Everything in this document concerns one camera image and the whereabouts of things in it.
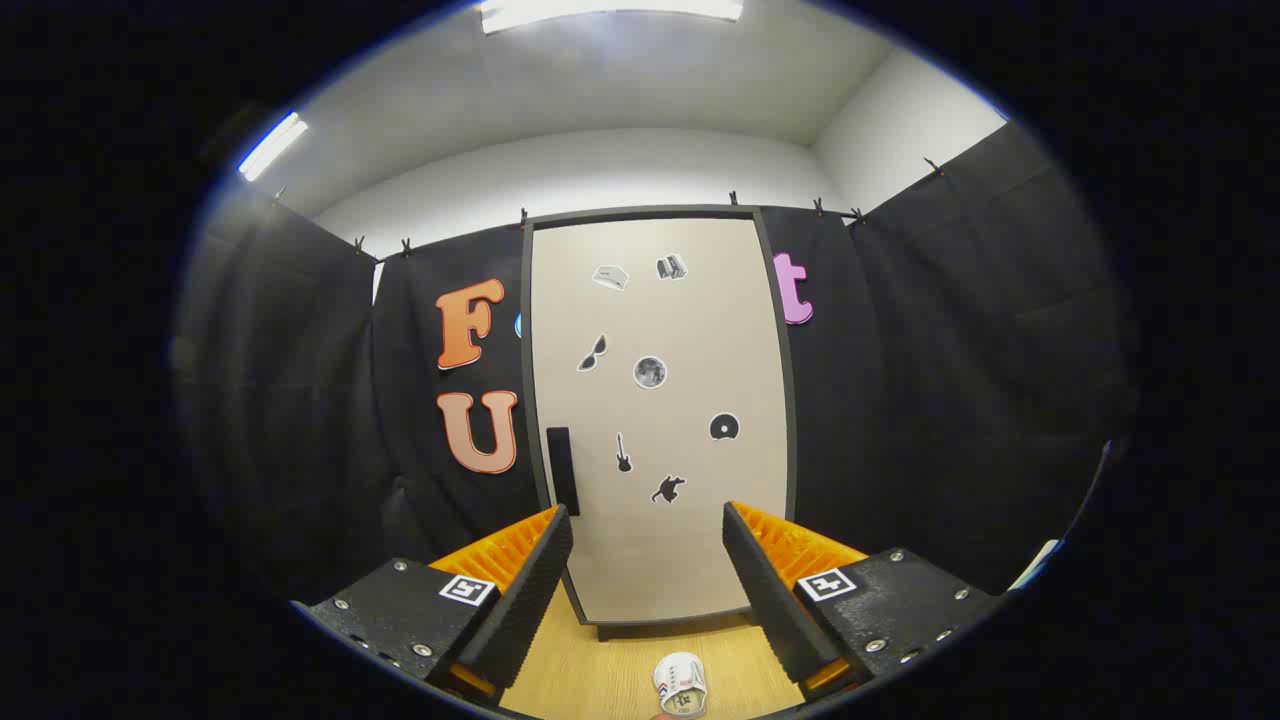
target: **orange letter f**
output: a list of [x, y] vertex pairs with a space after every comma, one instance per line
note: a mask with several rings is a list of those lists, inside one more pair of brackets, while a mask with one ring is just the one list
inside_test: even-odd
[[[470, 365], [480, 359], [480, 348], [471, 343], [471, 331], [476, 337], [489, 334], [489, 304], [502, 302], [502, 283], [497, 278], [483, 283], [445, 292], [436, 301], [440, 309], [440, 332], [444, 340], [444, 351], [436, 366], [442, 370], [451, 370]], [[470, 309], [471, 301], [476, 300], [475, 310]]]

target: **white cup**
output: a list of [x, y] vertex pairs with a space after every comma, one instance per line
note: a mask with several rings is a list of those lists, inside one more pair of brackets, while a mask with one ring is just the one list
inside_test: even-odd
[[658, 707], [676, 717], [701, 717], [707, 712], [707, 675], [691, 652], [673, 652], [653, 670]]

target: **door frame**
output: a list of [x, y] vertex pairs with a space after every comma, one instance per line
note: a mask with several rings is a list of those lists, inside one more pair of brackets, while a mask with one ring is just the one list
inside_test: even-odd
[[[599, 210], [581, 210], [576, 213], [558, 213], [554, 215], [541, 215], [525, 220], [525, 240], [522, 249], [521, 283], [520, 283], [520, 313], [521, 318], [529, 315], [532, 301], [532, 273], [534, 273], [534, 232], [538, 229], [563, 228], [568, 225], [586, 225], [593, 223], [613, 223], [622, 220], [669, 220], [685, 218], [713, 218], [726, 220], [753, 220], [755, 234], [760, 241], [760, 260], [768, 275], [769, 291], [773, 299], [773, 316], [777, 320], [778, 351], [782, 354], [782, 397], [786, 407], [787, 423], [787, 500], [786, 519], [792, 520], [795, 512], [796, 488], [796, 423], [795, 423], [795, 395], [791, 387], [791, 345], [787, 340], [787, 324], [782, 314], [782, 296], [778, 292], [778, 277], [773, 268], [773, 249], [769, 245], [769, 236], [764, 228], [764, 217], [756, 205], [637, 205], [630, 208], [604, 208]], [[548, 491], [547, 470], [543, 461], [543, 442], [538, 427], [538, 398], [534, 393], [534, 328], [531, 320], [521, 320], [521, 366], [524, 372], [524, 400], [525, 400], [525, 428], [529, 433], [529, 452], [534, 468], [534, 483], [538, 489], [538, 502], [543, 509], [550, 507], [550, 492]], [[568, 568], [564, 568], [564, 591], [568, 594], [570, 605], [581, 625], [657, 625], [684, 623], [689, 620], [704, 620], [719, 615], [745, 612], [748, 607], [712, 612], [708, 615], [695, 615], [690, 618], [676, 618], [662, 623], [654, 621], [621, 621], [621, 623], [594, 623], [586, 619], [582, 605], [573, 589], [573, 579]]]

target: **wall letter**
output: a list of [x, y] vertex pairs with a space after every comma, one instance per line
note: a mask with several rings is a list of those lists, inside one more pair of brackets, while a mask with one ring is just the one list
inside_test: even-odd
[[778, 293], [782, 295], [782, 315], [788, 325], [808, 323], [813, 318], [813, 304], [800, 302], [796, 293], [796, 281], [805, 279], [804, 265], [792, 265], [791, 255], [778, 252], [773, 256], [773, 269], [778, 274]]
[[489, 409], [493, 416], [494, 450], [485, 455], [476, 450], [471, 441], [471, 396], [465, 392], [447, 392], [435, 398], [436, 407], [444, 413], [444, 437], [449, 441], [453, 459], [472, 473], [497, 475], [506, 473], [516, 464], [516, 433], [511, 424], [511, 409], [516, 406], [516, 393], [506, 389], [486, 392], [480, 396], [480, 405]]
[[[502, 302], [502, 283], [497, 278], [483, 283], [445, 292], [436, 301], [440, 309], [440, 328], [444, 336], [444, 351], [436, 360], [436, 366], [442, 370], [451, 370], [470, 365], [480, 359], [480, 348], [471, 345], [471, 331], [476, 337], [489, 334], [489, 304]], [[476, 301], [475, 310], [470, 310], [471, 301]]]

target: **white wall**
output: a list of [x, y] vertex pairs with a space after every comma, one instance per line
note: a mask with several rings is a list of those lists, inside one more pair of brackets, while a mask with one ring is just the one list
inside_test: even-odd
[[840, 195], [865, 213], [933, 172], [923, 158], [941, 165], [1004, 124], [975, 92], [899, 47], [854, 91], [813, 150]]
[[429, 163], [320, 213], [348, 242], [383, 258], [530, 217], [623, 205], [727, 204], [845, 208], [805, 147], [682, 129], [609, 129], [493, 145]]

